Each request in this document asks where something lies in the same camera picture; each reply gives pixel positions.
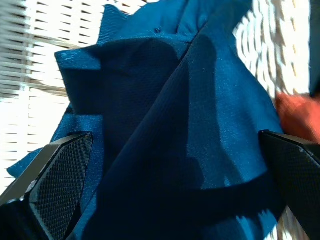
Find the black plastic piece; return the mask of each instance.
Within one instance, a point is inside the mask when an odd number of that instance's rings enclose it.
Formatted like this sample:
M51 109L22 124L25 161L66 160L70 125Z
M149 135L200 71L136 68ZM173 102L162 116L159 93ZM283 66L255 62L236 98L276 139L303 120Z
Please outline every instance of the black plastic piece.
M259 142L283 198L310 240L319 240L320 145L268 130Z
M63 240L82 197L93 138L78 133L45 146L0 197L1 240Z

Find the white wicker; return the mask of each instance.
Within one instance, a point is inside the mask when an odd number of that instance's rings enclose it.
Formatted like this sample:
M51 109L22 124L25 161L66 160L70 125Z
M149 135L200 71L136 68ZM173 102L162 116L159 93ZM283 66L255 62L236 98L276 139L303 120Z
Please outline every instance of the white wicker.
M239 57L272 98L307 92L309 1L252 1L234 31ZM134 14L148 2L157 0L0 0L0 194L13 181L6 169L49 143L69 104L54 53L95 44L105 4ZM267 240L306 239L284 216Z
M272 99L309 93L309 0L252 0L233 34L239 58Z

